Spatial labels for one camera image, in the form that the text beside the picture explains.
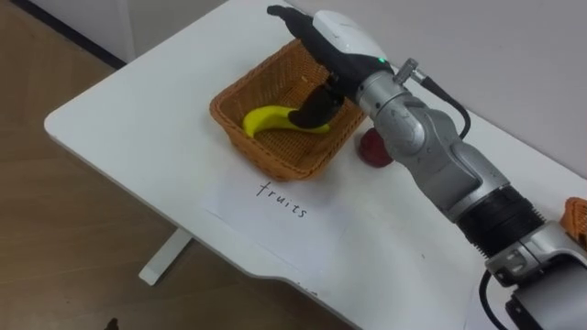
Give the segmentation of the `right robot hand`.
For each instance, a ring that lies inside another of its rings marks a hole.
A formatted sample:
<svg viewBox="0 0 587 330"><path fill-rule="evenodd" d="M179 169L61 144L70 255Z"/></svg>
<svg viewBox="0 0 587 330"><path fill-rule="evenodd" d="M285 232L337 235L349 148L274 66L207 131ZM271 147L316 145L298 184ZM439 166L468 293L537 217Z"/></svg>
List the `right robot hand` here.
<svg viewBox="0 0 587 330"><path fill-rule="evenodd" d="M288 115L300 128L327 124L347 99L356 100L367 78L377 72L393 72L381 47L347 16L330 10L308 15L283 5L268 6L267 14L280 18L314 61L327 70L326 80Z"/></svg>

